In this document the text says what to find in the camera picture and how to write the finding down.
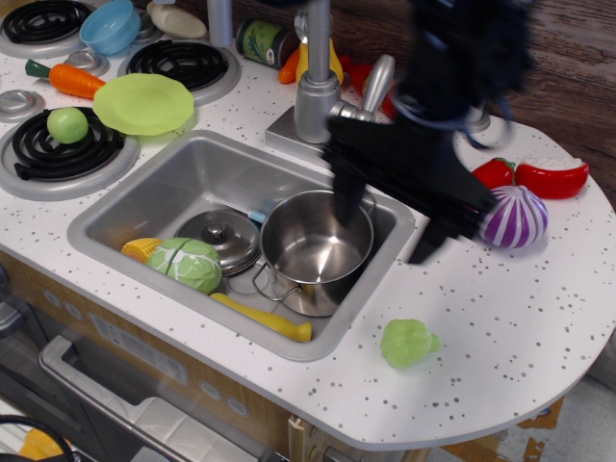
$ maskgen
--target white countertop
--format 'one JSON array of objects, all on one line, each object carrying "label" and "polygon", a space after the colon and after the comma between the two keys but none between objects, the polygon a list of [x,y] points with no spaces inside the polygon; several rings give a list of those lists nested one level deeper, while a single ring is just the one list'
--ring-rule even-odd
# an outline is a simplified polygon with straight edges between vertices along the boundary
[{"label": "white countertop", "polygon": [[[197,109],[195,128],[288,157],[265,147],[265,130],[294,104],[295,86],[278,84],[274,69],[230,51],[239,58],[241,80]],[[116,76],[122,58],[111,59],[103,80]],[[0,55],[0,92],[35,90],[48,109],[91,105],[26,76],[24,65]],[[0,135],[11,128],[0,123]],[[494,120],[479,137],[500,133]],[[458,144],[469,168],[492,156],[519,162],[568,155],[520,125],[498,151]],[[131,171],[164,145],[145,142]],[[592,179],[576,198],[545,201],[548,232],[530,247],[450,240],[426,264],[408,266],[415,233],[336,349],[312,362],[284,359],[72,248],[67,226],[113,187],[60,202],[0,190],[0,249],[359,449],[441,446],[530,417],[583,376],[616,324],[616,219]],[[416,218],[421,228],[425,219]],[[409,318],[425,322],[443,345],[407,369],[394,369],[379,350],[383,328]]]}]

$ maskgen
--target can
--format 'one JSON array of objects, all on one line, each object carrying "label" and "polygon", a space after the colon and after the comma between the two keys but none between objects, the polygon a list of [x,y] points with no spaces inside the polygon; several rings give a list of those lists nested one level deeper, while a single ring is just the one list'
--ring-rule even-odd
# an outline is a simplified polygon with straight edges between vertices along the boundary
[{"label": "can", "polygon": [[279,69],[299,47],[299,38],[284,26],[249,18],[240,26],[235,44],[241,55]]}]

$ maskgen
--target metal pot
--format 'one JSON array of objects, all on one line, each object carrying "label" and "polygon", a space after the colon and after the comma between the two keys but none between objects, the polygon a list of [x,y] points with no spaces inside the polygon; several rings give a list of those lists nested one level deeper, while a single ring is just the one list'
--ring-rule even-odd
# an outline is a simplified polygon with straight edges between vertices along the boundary
[{"label": "metal pot", "polygon": [[[359,277],[373,240],[364,209],[358,208],[344,227],[334,216],[332,191],[300,192],[276,205],[263,222],[260,241],[266,262],[252,284],[260,295],[302,315],[331,316]],[[265,268],[271,269],[276,296],[257,285]]]}]

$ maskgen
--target green toy vegetable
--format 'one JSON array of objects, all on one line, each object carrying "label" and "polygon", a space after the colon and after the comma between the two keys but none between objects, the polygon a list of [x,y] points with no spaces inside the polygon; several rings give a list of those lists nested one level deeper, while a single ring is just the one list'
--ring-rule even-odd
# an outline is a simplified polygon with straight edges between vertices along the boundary
[{"label": "green toy vegetable", "polygon": [[418,320],[393,320],[385,326],[381,352],[395,368],[405,368],[441,348],[438,335]]},{"label": "green toy vegetable", "polygon": [[154,249],[147,265],[206,295],[214,291],[221,279],[218,252],[197,239],[165,239]]}]

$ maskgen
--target toy red pepper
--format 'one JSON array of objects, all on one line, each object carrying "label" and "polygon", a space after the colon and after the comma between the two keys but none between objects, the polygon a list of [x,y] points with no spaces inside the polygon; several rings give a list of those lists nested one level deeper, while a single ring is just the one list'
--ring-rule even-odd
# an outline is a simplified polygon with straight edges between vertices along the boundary
[{"label": "toy red pepper", "polygon": [[528,158],[516,168],[516,184],[542,199],[566,199],[581,192],[589,169],[581,159]]},{"label": "toy red pepper", "polygon": [[513,184],[516,165],[502,157],[492,159],[473,170],[473,175],[489,190]]}]

